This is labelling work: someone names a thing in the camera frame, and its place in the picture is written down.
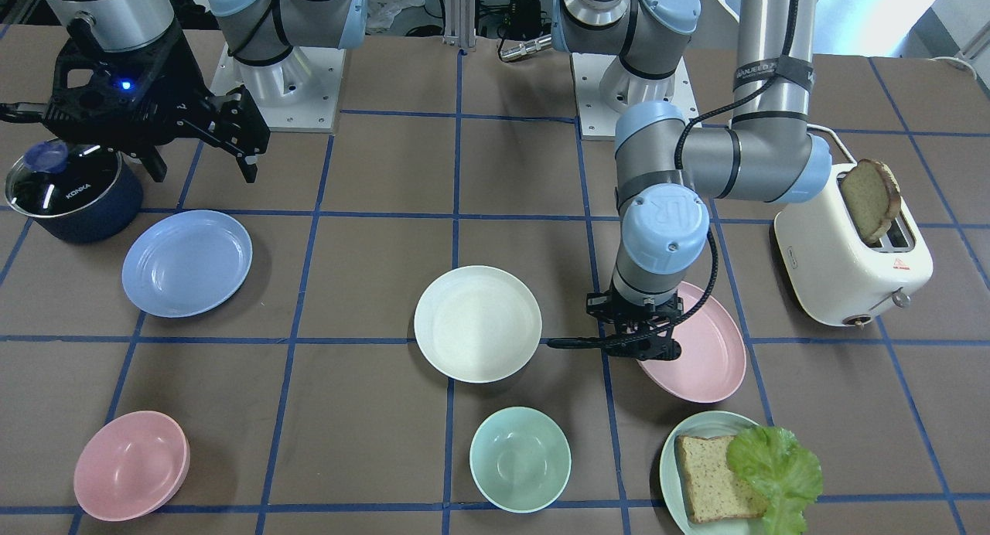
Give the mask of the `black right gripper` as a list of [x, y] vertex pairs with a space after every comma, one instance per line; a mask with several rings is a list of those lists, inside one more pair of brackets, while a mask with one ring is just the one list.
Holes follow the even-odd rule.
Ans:
[[205, 139], [236, 159], [254, 183], [270, 129], [245, 85], [215, 96], [183, 28], [169, 26], [148, 45], [110, 52], [90, 26], [70, 26], [54, 66], [43, 125], [58, 138], [98, 145], [140, 162], [153, 182], [166, 178], [158, 147], [177, 138]]

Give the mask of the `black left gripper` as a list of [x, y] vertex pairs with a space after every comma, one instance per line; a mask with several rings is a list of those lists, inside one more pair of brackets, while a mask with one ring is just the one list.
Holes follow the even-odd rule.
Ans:
[[588, 293], [586, 312], [611, 324], [615, 334], [607, 338], [552, 338], [548, 347], [555, 349], [604, 349], [610, 356], [628, 356], [639, 361], [675, 361], [681, 345], [673, 338], [673, 327], [684, 313], [684, 303], [676, 293], [667, 302], [657, 304], [648, 298], [643, 306], [622, 298], [616, 291]]

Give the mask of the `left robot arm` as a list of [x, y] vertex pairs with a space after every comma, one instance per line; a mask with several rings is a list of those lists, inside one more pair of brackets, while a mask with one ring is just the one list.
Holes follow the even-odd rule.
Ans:
[[[706, 200], [805, 203], [826, 184], [830, 148], [807, 129], [817, 0], [740, 1], [731, 103], [689, 120], [655, 98], [629, 102], [616, 120], [621, 242], [607, 291], [586, 304], [615, 332], [552, 339], [552, 348], [678, 359], [673, 330], [707, 302], [718, 274]], [[554, 0], [552, 45], [668, 80], [701, 13], [700, 0]]]

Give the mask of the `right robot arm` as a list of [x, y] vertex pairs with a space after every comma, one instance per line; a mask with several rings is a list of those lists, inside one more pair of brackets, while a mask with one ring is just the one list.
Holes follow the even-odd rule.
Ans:
[[[8, 105], [64, 141], [99, 145], [138, 159], [156, 182], [166, 176], [158, 147], [200, 139], [229, 152], [245, 182], [270, 129], [251, 78], [213, 94], [171, 0], [46, 0], [70, 38], [54, 63], [52, 95], [39, 106]], [[253, 70], [276, 71], [304, 46], [357, 48], [367, 0], [208, 0], [227, 55]]]

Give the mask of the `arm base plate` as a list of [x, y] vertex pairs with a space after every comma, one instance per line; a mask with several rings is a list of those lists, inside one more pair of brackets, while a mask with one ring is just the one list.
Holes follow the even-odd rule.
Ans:
[[251, 92], [272, 132], [332, 133], [339, 108], [345, 49], [297, 46], [282, 62], [248, 66], [220, 53], [212, 91], [237, 85]]
[[679, 60], [672, 76], [647, 80], [633, 76], [618, 56], [573, 53], [572, 76], [584, 140], [613, 140], [619, 116], [644, 101], [667, 101], [679, 108], [685, 119], [698, 115], [685, 60]]

